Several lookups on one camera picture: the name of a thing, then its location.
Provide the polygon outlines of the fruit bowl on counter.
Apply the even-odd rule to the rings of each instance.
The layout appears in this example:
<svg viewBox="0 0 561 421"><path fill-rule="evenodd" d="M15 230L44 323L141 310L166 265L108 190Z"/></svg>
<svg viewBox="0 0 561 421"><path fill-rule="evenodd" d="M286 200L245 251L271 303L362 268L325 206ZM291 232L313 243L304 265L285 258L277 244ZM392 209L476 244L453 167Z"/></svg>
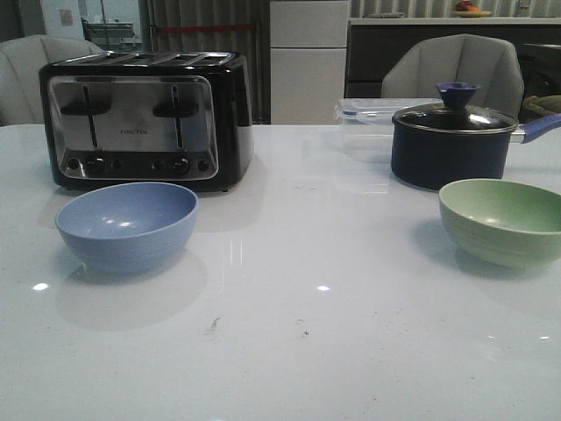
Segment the fruit bowl on counter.
<svg viewBox="0 0 561 421"><path fill-rule="evenodd" d="M451 13L460 18L486 18L491 16L491 11L483 11L479 6L468 0L456 2L452 6Z"/></svg>

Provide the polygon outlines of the glass pot lid blue knob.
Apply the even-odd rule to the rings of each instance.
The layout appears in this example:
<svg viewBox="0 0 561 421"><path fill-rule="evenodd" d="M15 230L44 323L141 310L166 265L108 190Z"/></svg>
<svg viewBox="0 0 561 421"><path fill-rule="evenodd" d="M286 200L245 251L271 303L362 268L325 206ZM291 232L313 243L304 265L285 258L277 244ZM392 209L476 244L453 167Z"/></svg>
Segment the glass pot lid blue knob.
<svg viewBox="0 0 561 421"><path fill-rule="evenodd" d="M401 109L392 116L395 125L431 132L506 132L518 125L511 115L471 105L480 86L467 82L438 82L435 85L442 102Z"/></svg>

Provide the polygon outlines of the black chrome four-slot toaster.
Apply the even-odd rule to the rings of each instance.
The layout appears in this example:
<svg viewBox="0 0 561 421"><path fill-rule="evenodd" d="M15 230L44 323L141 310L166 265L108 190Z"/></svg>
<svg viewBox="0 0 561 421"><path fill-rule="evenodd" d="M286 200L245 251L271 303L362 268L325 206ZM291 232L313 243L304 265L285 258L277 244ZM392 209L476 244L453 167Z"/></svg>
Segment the black chrome four-slot toaster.
<svg viewBox="0 0 561 421"><path fill-rule="evenodd" d="M103 52L39 72L54 181L91 190L172 182L226 191L253 156L249 75L236 52Z"/></svg>

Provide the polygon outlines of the green bowl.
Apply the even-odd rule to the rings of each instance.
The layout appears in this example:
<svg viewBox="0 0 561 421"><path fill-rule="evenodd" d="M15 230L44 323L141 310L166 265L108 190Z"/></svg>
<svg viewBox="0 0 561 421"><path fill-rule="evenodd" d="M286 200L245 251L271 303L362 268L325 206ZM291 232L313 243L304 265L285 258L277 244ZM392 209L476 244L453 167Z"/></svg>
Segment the green bowl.
<svg viewBox="0 0 561 421"><path fill-rule="evenodd" d="M509 268L560 259L560 195L520 182L469 179L439 190L444 229L459 248Z"/></svg>

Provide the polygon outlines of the clear plastic food container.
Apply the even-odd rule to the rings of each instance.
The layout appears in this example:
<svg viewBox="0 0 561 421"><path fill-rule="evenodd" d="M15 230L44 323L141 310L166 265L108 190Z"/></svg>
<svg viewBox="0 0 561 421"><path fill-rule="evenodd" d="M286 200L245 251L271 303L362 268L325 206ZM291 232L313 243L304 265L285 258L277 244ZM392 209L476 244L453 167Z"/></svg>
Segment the clear plastic food container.
<svg viewBox="0 0 561 421"><path fill-rule="evenodd" d="M357 161L388 164L394 136L393 115L436 98L344 98L335 107L341 124L342 148Z"/></svg>

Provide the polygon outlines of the white cabinet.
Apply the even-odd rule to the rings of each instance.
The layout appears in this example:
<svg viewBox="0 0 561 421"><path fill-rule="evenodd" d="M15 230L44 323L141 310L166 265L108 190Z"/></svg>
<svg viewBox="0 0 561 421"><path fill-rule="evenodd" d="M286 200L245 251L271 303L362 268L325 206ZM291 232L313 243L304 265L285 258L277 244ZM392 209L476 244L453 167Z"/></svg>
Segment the white cabinet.
<svg viewBox="0 0 561 421"><path fill-rule="evenodd" d="M333 122L344 96L350 1L270 3L270 108L274 125Z"/></svg>

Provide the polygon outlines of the blue bowl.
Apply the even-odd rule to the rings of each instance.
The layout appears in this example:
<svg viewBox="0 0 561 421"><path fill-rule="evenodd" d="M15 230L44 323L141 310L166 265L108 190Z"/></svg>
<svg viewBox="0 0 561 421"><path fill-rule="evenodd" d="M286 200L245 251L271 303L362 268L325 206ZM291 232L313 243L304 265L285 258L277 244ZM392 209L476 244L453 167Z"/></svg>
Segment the blue bowl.
<svg viewBox="0 0 561 421"><path fill-rule="evenodd" d="M191 237L198 196L165 182L96 189L58 211L55 225L82 263L112 273L137 273L177 255Z"/></svg>

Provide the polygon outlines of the olive cushion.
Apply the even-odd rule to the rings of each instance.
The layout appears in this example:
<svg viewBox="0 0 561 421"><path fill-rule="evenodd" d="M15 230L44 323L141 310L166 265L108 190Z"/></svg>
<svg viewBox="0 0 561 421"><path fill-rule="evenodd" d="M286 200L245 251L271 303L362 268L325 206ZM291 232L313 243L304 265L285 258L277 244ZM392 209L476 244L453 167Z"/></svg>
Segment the olive cushion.
<svg viewBox="0 0 561 421"><path fill-rule="evenodd" d="M527 96L522 101L521 117L523 122L557 114L561 111L561 96Z"/></svg>

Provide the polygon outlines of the dark blue saucepan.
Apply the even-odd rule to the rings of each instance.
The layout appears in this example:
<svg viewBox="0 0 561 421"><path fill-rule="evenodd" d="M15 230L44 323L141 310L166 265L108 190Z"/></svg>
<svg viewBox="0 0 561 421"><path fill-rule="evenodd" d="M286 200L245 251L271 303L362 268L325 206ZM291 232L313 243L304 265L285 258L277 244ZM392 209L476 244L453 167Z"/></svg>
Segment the dark blue saucepan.
<svg viewBox="0 0 561 421"><path fill-rule="evenodd" d="M439 190L464 179L500 179L509 145L529 143L560 126L553 114L527 124L490 130L454 131L415 127L393 117L391 170L416 187Z"/></svg>

